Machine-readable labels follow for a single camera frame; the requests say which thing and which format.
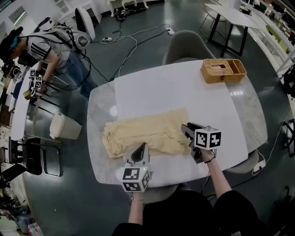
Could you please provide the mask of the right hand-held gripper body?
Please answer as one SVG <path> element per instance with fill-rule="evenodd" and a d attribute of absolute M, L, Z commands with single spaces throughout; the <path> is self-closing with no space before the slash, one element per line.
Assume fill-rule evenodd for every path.
<path fill-rule="evenodd" d="M 204 129 L 195 130 L 195 137 L 191 140 L 189 147 L 194 161 L 199 164 L 203 162 L 201 149 L 212 150 L 216 155 L 217 148 L 221 146 L 221 130 L 206 126 Z"/>

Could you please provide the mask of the wicker organizer basket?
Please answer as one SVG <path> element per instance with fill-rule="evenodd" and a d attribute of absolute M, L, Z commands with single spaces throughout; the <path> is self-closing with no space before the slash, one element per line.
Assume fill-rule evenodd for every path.
<path fill-rule="evenodd" d="M 246 69 L 238 59 L 204 59 L 201 73 L 207 84 L 235 83 L 246 75 Z"/>

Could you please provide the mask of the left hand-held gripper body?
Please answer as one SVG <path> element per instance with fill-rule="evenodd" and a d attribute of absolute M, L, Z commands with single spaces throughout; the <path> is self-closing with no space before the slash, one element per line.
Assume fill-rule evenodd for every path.
<path fill-rule="evenodd" d="M 116 171 L 116 177 L 125 192 L 144 192 L 151 180 L 149 166 L 124 166 Z"/>

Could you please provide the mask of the person's black clothing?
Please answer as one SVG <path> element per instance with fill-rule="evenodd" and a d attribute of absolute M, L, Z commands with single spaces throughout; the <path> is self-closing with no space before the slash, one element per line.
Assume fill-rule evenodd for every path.
<path fill-rule="evenodd" d="M 200 193 L 179 190 L 168 199 L 147 204 L 143 223 L 120 223 L 112 236 L 270 236 L 252 203 L 237 191 L 211 205 Z"/>

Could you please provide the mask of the person's right forearm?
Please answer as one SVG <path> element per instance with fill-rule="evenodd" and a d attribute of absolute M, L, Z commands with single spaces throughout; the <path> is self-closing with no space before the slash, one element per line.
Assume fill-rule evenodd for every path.
<path fill-rule="evenodd" d="M 207 166 L 212 178 L 216 197 L 219 198 L 224 193 L 231 191 L 232 188 L 230 187 L 228 181 L 226 180 L 216 159 L 213 159 L 210 163 L 207 163 Z"/>

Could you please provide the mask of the cream vanity table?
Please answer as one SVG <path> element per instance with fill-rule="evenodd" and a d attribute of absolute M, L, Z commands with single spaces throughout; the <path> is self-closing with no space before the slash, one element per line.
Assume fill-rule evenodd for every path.
<path fill-rule="evenodd" d="M 133 5 L 134 7 L 143 5 L 145 9 L 148 9 L 147 0 L 106 0 L 106 5 L 108 6 L 111 17 L 114 17 L 115 12 L 119 8 L 126 9 L 127 6 Z"/>

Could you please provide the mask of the grey shell chair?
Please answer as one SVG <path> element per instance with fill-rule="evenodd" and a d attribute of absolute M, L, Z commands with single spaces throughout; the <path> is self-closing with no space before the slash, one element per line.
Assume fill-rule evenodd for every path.
<path fill-rule="evenodd" d="M 215 59 L 215 56 L 197 33 L 181 30 L 171 37 L 162 65 L 203 59 Z"/>
<path fill-rule="evenodd" d="M 156 188 L 147 188 L 143 194 L 143 204 L 152 204 L 161 202 L 169 197 L 177 190 L 180 184 L 168 185 Z"/>
<path fill-rule="evenodd" d="M 259 154 L 257 150 L 248 154 L 248 158 L 238 165 L 228 168 L 225 171 L 234 174 L 246 174 L 251 172 L 259 161 Z"/>

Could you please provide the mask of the white paper sheet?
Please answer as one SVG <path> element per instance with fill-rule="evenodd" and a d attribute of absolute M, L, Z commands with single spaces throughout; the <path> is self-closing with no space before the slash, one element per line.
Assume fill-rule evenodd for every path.
<path fill-rule="evenodd" d="M 222 170 L 248 157 L 236 107 L 224 83 L 207 84 L 201 61 L 154 67 L 116 78 L 113 118 L 128 119 L 186 108 L 189 121 L 221 130 L 216 160 Z"/>

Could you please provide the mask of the black folding chair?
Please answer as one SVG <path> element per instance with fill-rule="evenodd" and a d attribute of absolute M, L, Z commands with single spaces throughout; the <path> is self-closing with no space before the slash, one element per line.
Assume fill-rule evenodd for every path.
<path fill-rule="evenodd" d="M 57 154 L 57 173 L 50 173 L 47 169 L 47 153 L 46 148 L 51 148 Z M 62 170 L 60 166 L 60 149 L 53 145 L 42 143 L 40 138 L 29 138 L 24 143 L 24 165 L 27 172 L 33 175 L 46 175 L 53 177 L 61 177 Z"/>

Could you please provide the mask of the beige trash bin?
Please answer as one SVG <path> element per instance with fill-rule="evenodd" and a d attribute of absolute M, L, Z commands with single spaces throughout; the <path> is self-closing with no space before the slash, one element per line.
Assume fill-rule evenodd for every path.
<path fill-rule="evenodd" d="M 53 116 L 51 121 L 49 135 L 52 139 L 65 138 L 76 140 L 81 130 L 82 126 L 76 120 L 58 112 Z"/>

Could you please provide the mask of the person's right hand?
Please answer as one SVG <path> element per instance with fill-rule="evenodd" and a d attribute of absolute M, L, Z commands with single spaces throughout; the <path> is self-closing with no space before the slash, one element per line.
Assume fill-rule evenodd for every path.
<path fill-rule="evenodd" d="M 205 149 L 201 149 L 201 158 L 202 160 L 210 160 L 212 158 L 212 156 L 215 156 L 214 152 L 212 150 L 205 150 Z"/>

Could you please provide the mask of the long white desk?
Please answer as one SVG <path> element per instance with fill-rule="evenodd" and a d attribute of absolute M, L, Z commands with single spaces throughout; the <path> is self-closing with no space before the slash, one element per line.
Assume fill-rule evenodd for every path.
<path fill-rule="evenodd" d="M 30 101 L 25 99 L 23 93 L 29 89 L 29 85 L 30 79 L 25 78 L 18 94 L 11 126 L 11 139 L 13 141 L 18 141 L 24 137 L 26 116 Z"/>

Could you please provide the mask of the white shelf unit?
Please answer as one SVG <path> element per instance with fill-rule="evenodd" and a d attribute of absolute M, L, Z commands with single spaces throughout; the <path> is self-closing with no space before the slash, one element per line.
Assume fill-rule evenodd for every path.
<path fill-rule="evenodd" d="M 94 25 L 100 23 L 102 19 L 103 11 L 99 0 L 53 0 L 53 2 L 61 13 L 59 19 L 62 23 L 75 21 L 75 9 L 79 7 L 88 12 Z"/>

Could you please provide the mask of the white table black legs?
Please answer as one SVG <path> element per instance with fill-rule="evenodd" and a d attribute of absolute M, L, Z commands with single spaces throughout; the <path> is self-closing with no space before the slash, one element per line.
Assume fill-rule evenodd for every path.
<path fill-rule="evenodd" d="M 243 50 L 244 50 L 244 46 L 245 46 L 245 42 L 246 42 L 246 38 L 248 35 L 248 29 L 252 28 L 252 29 L 256 29 L 259 31 L 262 31 L 263 28 L 260 27 L 257 23 L 255 23 L 249 15 L 246 15 L 234 8 L 227 8 L 226 6 L 219 6 L 219 5 L 214 5 L 214 4 L 205 4 L 206 7 L 210 8 L 211 10 L 215 11 L 217 13 L 217 17 L 214 20 L 214 24 L 211 30 L 211 33 L 208 37 L 208 42 L 215 44 L 219 47 L 221 47 L 222 53 L 221 53 L 221 58 L 224 56 L 226 50 L 229 50 L 235 54 L 237 54 L 238 56 L 242 56 Z M 227 20 L 228 22 L 230 22 L 230 28 L 225 40 L 224 45 L 216 42 L 215 40 L 213 40 L 213 36 L 215 34 L 217 25 L 220 21 L 220 17 L 223 17 L 225 20 Z M 233 26 L 242 26 L 244 27 L 244 32 L 243 32 L 243 36 L 242 36 L 242 42 L 241 42 L 241 47 L 240 50 L 237 51 L 231 47 L 228 46 L 229 43 L 229 39 L 232 33 L 232 29 Z"/>

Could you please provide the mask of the black office chair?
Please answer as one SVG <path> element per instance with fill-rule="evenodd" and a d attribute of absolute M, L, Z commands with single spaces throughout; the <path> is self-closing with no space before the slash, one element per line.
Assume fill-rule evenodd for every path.
<path fill-rule="evenodd" d="M 283 89 L 286 94 L 291 96 L 291 99 L 295 99 L 295 65 L 284 73 Z"/>
<path fill-rule="evenodd" d="M 290 158 L 295 157 L 295 119 L 290 119 L 287 122 L 282 123 L 286 128 L 286 143 L 283 144 L 282 150 L 288 150 Z"/>

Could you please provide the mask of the cream yellow cloth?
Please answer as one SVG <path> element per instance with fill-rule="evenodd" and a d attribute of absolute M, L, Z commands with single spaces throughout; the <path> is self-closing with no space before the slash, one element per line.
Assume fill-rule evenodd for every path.
<path fill-rule="evenodd" d="M 107 122 L 102 132 L 102 143 L 109 158 L 125 156 L 143 142 L 148 144 L 151 156 L 187 155 L 189 140 L 181 131 L 188 122 L 185 108 L 155 115 Z"/>

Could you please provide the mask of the white metal shelving rack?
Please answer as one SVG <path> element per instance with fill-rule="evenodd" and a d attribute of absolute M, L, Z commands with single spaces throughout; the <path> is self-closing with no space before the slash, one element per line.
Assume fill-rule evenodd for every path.
<path fill-rule="evenodd" d="M 279 76 L 295 65 L 295 9 L 288 0 L 240 0 L 240 11 L 262 28 L 248 32 Z"/>

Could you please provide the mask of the person's left forearm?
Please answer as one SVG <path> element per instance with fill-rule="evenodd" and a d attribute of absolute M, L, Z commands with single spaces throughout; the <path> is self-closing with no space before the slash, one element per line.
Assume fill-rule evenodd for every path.
<path fill-rule="evenodd" d="M 128 218 L 128 223 L 143 224 L 143 199 L 142 192 L 134 192 L 131 196 L 131 208 Z"/>

